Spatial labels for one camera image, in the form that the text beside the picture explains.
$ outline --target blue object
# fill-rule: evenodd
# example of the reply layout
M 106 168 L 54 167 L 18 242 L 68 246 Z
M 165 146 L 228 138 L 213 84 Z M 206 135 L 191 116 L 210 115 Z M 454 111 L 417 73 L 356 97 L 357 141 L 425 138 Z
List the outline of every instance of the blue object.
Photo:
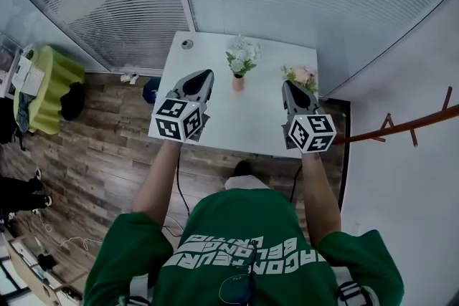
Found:
M 142 96 L 149 105 L 155 104 L 159 83 L 161 83 L 161 77 L 153 77 L 143 87 Z

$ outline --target small vase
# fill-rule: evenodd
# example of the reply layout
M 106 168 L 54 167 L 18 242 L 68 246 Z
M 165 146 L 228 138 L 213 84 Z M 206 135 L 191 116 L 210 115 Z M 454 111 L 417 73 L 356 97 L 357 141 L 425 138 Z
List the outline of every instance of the small vase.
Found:
M 244 89 L 244 76 L 233 75 L 232 78 L 232 90 L 235 92 L 241 92 Z

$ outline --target laminate flooring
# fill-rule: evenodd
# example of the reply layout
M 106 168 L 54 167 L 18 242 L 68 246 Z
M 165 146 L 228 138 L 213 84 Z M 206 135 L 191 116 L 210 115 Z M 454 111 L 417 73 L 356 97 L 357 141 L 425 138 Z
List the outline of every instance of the laminate flooring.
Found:
M 27 136 L 23 152 L 18 143 L 0 146 L 0 174 L 29 180 L 38 167 L 43 172 L 46 194 L 53 205 L 41 216 L 20 212 L 13 222 L 17 234 L 36 232 L 59 263 L 54 273 L 63 280 L 90 269 L 99 250 L 99 243 L 72 237 L 102 241 L 117 215 L 130 211 L 135 192 L 155 158 L 161 141 L 148 137 L 152 107 L 142 98 L 148 78 L 136 85 L 123 84 L 119 75 L 87 74 L 85 109 L 74 122 L 62 121 L 57 135 L 37 132 Z M 332 114 L 338 136 L 346 130 L 346 109 L 341 104 L 325 102 Z M 344 147 L 333 146 L 322 155 L 328 180 L 338 198 L 344 167 Z M 255 175 L 272 189 L 290 197 L 293 177 L 301 162 L 292 158 L 274 158 L 249 153 L 184 145 L 181 153 L 179 183 L 190 210 L 205 196 L 224 190 L 224 182 L 236 164 L 246 160 Z M 300 226 L 308 239 L 301 174 L 293 205 Z M 175 236 L 187 219 L 185 205 L 174 183 L 165 225 Z M 179 237 L 163 233 L 176 247 Z M 26 245 L 36 254 L 35 241 Z M 75 285 L 82 292 L 84 279 Z

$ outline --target white desk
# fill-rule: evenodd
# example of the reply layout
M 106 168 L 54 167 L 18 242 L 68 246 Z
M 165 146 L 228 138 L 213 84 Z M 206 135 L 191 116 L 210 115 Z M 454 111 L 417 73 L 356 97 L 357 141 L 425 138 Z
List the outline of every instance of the white desk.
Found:
M 282 100 L 283 72 L 281 67 L 299 66 L 317 70 L 314 49 L 281 42 L 256 40 L 261 47 L 262 59 L 257 67 L 245 75 L 245 88 L 232 90 L 232 73 L 226 58 L 225 34 L 177 32 L 167 57 L 157 98 L 167 92 L 186 75 L 198 70 L 212 69 L 215 83 L 207 103 L 210 116 L 198 143 L 206 147 L 238 150 L 269 156 L 300 158 L 298 149 L 287 150 L 281 125 L 287 122 L 287 111 Z M 190 39 L 194 46 L 184 50 L 181 43 Z M 148 135 L 161 138 L 152 120 Z
M 8 73 L 6 74 L 6 77 L 4 78 L 3 83 L 0 85 L 0 98 L 11 98 L 12 100 L 14 99 L 13 95 L 9 94 L 9 89 L 11 87 L 11 81 L 13 80 L 13 74 L 16 71 L 16 67 L 19 63 L 19 56 L 16 56 L 14 58 L 13 63 L 11 64 L 11 67 L 9 68 Z

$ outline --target black bag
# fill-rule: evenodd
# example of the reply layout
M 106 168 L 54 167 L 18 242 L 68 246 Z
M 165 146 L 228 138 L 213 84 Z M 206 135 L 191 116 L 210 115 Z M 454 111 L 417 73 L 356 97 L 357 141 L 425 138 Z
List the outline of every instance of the black bag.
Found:
M 80 116 L 85 106 L 85 90 L 81 83 L 70 85 L 70 91 L 60 99 L 61 115 L 66 121 L 73 121 Z
M 13 140 L 17 124 L 14 119 L 13 100 L 0 98 L 0 144 L 7 144 Z

